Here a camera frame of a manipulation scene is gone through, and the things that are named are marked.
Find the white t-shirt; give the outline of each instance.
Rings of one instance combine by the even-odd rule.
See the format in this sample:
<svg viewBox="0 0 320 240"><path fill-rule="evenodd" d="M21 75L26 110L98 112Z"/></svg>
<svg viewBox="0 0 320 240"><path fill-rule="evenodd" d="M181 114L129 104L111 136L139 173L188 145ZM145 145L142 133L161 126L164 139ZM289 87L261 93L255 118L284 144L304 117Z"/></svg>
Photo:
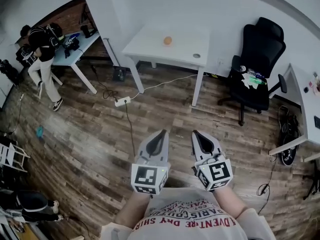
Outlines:
<svg viewBox="0 0 320 240"><path fill-rule="evenodd" d="M223 211L214 195L197 188L163 188L154 195L134 229L110 223L101 240L275 240L254 209L237 219Z"/></svg>

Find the chair armrest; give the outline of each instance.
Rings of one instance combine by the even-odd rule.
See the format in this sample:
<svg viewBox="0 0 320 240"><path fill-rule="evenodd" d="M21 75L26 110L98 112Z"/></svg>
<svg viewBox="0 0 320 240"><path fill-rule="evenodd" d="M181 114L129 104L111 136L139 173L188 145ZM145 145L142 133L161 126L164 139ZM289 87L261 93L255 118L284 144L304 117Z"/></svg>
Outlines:
<svg viewBox="0 0 320 240"><path fill-rule="evenodd" d="M240 71L241 70L241 57L234 55L232 58L232 65L231 68L235 71Z"/></svg>
<svg viewBox="0 0 320 240"><path fill-rule="evenodd" d="M281 92L283 92L284 94L286 94L286 93L287 93L287 83L286 83L286 80L285 80L285 78L284 78L281 74L278 74L278 77L279 77L279 83L280 83Z"/></svg>
<svg viewBox="0 0 320 240"><path fill-rule="evenodd" d="M286 94L287 93L287 83L286 83L286 80L285 78L281 75L281 74L278 74L278 77L279 77L279 82L274 86L272 87L270 90L269 90L269 95L272 94L275 90L277 90L279 87L281 87L281 91Z"/></svg>

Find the brick wall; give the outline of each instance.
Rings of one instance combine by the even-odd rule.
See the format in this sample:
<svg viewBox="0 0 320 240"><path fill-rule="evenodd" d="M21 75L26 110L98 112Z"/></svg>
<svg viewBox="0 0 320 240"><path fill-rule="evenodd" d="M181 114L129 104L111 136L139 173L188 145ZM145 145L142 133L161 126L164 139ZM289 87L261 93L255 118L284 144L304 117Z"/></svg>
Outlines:
<svg viewBox="0 0 320 240"><path fill-rule="evenodd" d="M81 17L84 4L86 0L73 0L57 10L50 13L48 16L40 20L36 26L46 26L52 22L57 23L61 28L64 35L79 32L81 31L80 27L82 25L87 25L89 29L91 29L91 24L89 20L84 21L82 24L79 24L79 19ZM88 16L90 17L93 25L95 25L95 21L91 16L89 7L86 7L86 12L88 12ZM22 46L23 44L28 43L27 39L21 39L18 41L18 44ZM95 57L109 57L108 52L103 44L101 38L98 38L90 48L84 53L85 56L95 56Z"/></svg>

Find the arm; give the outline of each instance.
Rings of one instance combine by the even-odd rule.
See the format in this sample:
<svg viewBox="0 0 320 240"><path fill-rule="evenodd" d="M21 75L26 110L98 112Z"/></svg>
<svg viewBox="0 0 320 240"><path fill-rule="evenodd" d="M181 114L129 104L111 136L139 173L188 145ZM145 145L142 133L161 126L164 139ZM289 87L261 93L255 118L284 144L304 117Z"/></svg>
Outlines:
<svg viewBox="0 0 320 240"><path fill-rule="evenodd" d="M41 53L41 50L40 50L40 47L38 47L35 52L33 53L33 55L37 58L41 57L42 53Z"/></svg>
<svg viewBox="0 0 320 240"><path fill-rule="evenodd" d="M151 196L133 192L121 211L116 215L114 223L133 229L143 219Z"/></svg>
<svg viewBox="0 0 320 240"><path fill-rule="evenodd" d="M248 209L246 204L228 186L214 190L213 195L220 207L235 219Z"/></svg>
<svg viewBox="0 0 320 240"><path fill-rule="evenodd" d="M281 88L281 91L286 94L287 93L287 83L286 83L286 80L285 78L281 75L281 74L278 74L278 77L279 77L279 82L274 86L272 87L270 90L269 90L269 95L272 94L275 90L277 90L279 87Z"/></svg>

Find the white cable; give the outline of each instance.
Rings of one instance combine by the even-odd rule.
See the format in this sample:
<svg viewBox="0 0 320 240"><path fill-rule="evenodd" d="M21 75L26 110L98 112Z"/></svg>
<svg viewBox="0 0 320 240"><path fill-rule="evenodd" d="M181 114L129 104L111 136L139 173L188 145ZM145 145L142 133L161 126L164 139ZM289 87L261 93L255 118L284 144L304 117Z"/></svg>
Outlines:
<svg viewBox="0 0 320 240"><path fill-rule="evenodd" d="M298 238L298 240L300 240L300 239L305 235L307 229L309 228L309 226L310 226L310 224L311 224L311 222L312 222L313 220L316 220L315 230L318 230L318 218L314 217L312 220L309 221L308 225L305 227L304 232L303 232L302 235Z"/></svg>
<svg viewBox="0 0 320 240"><path fill-rule="evenodd" d="M281 109L286 109L286 117L288 116L288 114L289 114L289 109L286 107L286 106L284 106L284 105L281 105L280 107L279 107L279 109L278 109L278 123L279 123L279 126L280 126L280 131L282 131L282 126L281 126L281 123L280 123L280 110Z"/></svg>
<svg viewBox="0 0 320 240"><path fill-rule="evenodd" d="M150 88L154 88L154 87L158 87L158 86L161 86L161 85L164 85L164 84L169 84L169 83L172 83L176 80L180 80L180 79L185 79L185 78L190 78L190 77L194 77L194 76L197 76L198 74L192 74L192 75L189 75L189 76L186 76L186 77L181 77L181 78L177 78L177 79L174 79L174 80L171 80L169 82L162 82L158 85L155 85L155 86L151 86L151 87L148 87L148 88L145 88L144 90L147 90L147 89L150 89ZM130 100L133 100L135 97L137 97L141 92L138 92L136 94L136 96L134 96L133 98L130 98Z"/></svg>

